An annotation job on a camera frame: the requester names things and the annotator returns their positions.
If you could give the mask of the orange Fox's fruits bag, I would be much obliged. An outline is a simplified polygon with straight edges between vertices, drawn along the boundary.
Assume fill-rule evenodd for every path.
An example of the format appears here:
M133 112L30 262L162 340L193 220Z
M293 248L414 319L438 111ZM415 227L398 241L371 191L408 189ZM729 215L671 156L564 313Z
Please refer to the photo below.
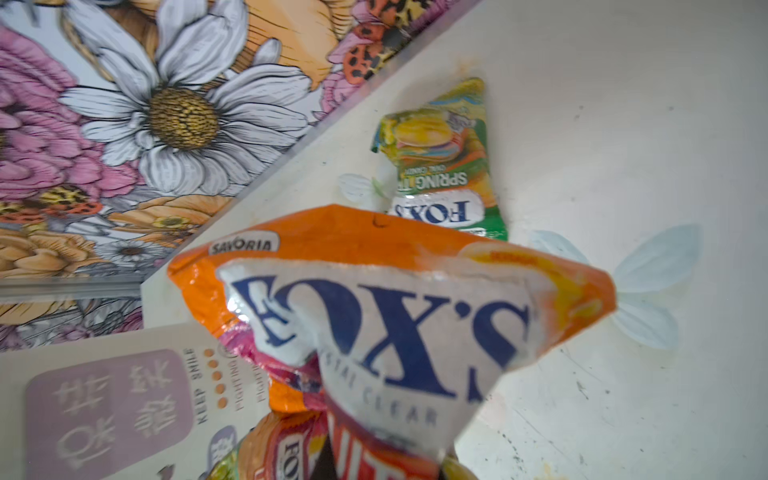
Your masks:
M176 256L193 317L326 405L341 479L435 479L498 379L617 306L604 271L327 205Z
M214 464L210 479L309 479L328 437L324 411L270 413Z

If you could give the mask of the green Fox's spring tea bag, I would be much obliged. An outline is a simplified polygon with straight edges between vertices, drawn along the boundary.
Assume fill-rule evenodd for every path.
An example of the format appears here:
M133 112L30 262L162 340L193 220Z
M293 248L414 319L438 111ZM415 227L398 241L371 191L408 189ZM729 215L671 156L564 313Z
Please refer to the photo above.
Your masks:
M482 79L466 79L418 108L385 115L371 150L396 169L390 215L508 239L491 181Z

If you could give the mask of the white flower-print paper bag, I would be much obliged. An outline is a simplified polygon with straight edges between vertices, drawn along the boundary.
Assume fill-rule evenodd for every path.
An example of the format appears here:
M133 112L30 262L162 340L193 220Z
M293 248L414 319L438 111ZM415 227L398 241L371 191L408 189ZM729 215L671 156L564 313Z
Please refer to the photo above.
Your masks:
M268 413L268 378L179 324L1 357L5 479L203 479Z

